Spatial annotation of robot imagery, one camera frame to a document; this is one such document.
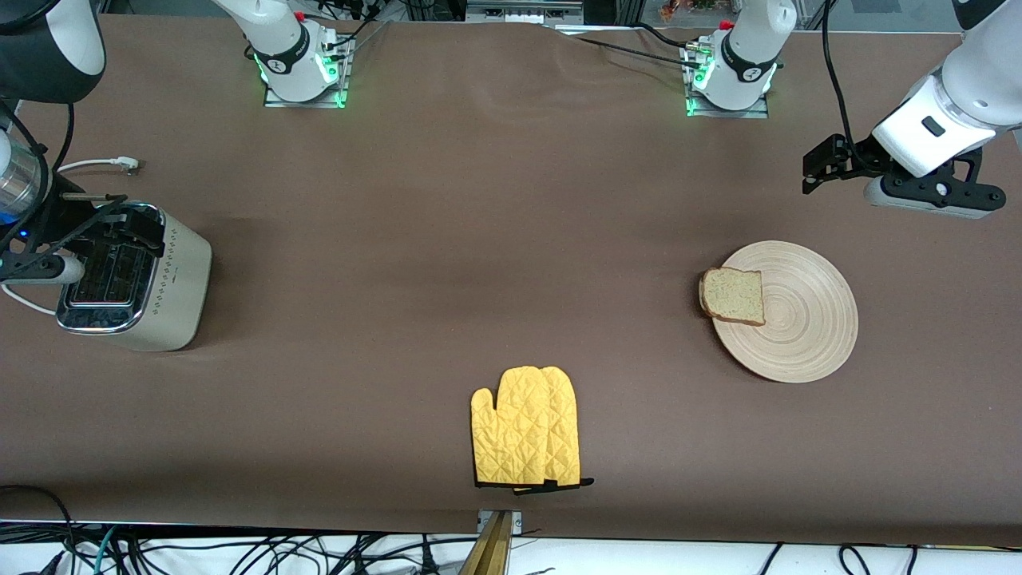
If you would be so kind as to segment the brown bread slice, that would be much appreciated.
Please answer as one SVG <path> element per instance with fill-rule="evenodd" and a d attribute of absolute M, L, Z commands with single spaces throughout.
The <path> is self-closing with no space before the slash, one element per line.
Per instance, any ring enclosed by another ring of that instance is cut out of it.
<path fill-rule="evenodd" d="M 763 327 L 766 324 L 761 272 L 715 267 L 702 273 L 699 302 L 709 317 L 724 323 Z"/>

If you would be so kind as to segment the round wooden plate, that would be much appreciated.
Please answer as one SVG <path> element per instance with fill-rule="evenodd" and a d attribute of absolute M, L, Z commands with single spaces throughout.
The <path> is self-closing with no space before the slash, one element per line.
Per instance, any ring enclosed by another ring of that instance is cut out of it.
<path fill-rule="evenodd" d="M 846 278 L 825 257 L 780 240 L 745 245 L 723 262 L 760 272 L 764 324 L 713 327 L 730 356 L 752 374 L 810 383 L 842 367 L 858 337 L 858 307 Z"/>

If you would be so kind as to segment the beige two-slot toaster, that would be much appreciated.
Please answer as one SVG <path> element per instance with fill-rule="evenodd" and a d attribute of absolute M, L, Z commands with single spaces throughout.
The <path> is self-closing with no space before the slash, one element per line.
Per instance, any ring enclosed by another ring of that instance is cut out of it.
<path fill-rule="evenodd" d="M 56 323 L 74 335 L 96 336 L 132 351 L 176 351 L 200 325 L 207 297 L 212 248 L 189 226 L 152 204 L 128 201 L 117 210 L 160 210 L 164 255 L 92 244 L 80 261 L 85 274 L 62 288 Z"/>

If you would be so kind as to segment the grey box behind table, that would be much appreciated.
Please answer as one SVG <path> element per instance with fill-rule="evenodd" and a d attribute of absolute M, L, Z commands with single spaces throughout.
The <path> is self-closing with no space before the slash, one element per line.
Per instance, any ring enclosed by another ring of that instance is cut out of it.
<path fill-rule="evenodd" d="M 464 22 L 583 25 L 583 0 L 466 0 Z"/>

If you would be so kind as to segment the yellow quilted oven mitt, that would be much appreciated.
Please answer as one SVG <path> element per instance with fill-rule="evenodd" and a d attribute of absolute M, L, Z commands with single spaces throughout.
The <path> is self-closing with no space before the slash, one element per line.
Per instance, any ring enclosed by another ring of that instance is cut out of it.
<path fill-rule="evenodd" d="M 540 486 L 547 480 L 552 387 L 539 368 L 516 367 L 496 390 L 470 399 L 475 479 L 490 486 Z"/>
<path fill-rule="evenodd" d="M 513 492 L 517 496 L 551 494 L 595 483 L 592 478 L 580 477 L 578 408 L 572 381 L 558 367 L 542 367 L 540 372 L 546 379 L 550 398 L 545 479 L 537 486 L 515 487 Z"/>

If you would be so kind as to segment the gold aluminium bar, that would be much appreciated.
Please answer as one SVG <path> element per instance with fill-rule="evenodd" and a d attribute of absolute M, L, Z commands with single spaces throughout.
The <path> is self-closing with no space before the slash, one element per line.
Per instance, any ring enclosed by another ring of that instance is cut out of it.
<path fill-rule="evenodd" d="M 512 538 L 511 517 L 497 514 L 476 538 L 458 575 L 507 575 Z"/>

